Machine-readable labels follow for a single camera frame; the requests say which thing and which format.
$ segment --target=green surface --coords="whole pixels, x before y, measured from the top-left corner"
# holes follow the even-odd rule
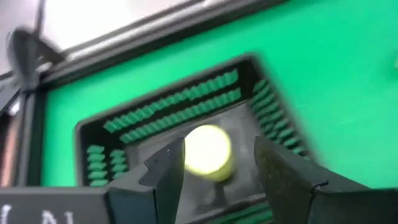
[[[291,0],[51,92],[44,185],[76,184],[80,120],[244,52],[269,68],[321,164],[398,187],[396,0]]]

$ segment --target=yellow ball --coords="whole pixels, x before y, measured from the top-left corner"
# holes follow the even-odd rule
[[[203,125],[185,138],[185,169],[203,178],[222,181],[233,171],[231,139],[215,125]]]

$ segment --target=round yellow object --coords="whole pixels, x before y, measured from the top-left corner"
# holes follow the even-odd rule
[[[222,181],[233,171],[231,139],[215,125],[203,125],[185,137],[185,169],[203,178]]]

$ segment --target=black border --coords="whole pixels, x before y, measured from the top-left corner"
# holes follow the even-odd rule
[[[14,185],[39,186],[41,183],[41,156],[47,91],[283,1],[223,1],[169,24],[164,24],[156,30],[148,30],[124,42],[111,45],[48,71],[49,75],[42,80],[41,87],[35,93],[21,94],[22,112],[20,116],[22,121],[18,133],[17,161],[14,163],[16,166],[12,174]]]

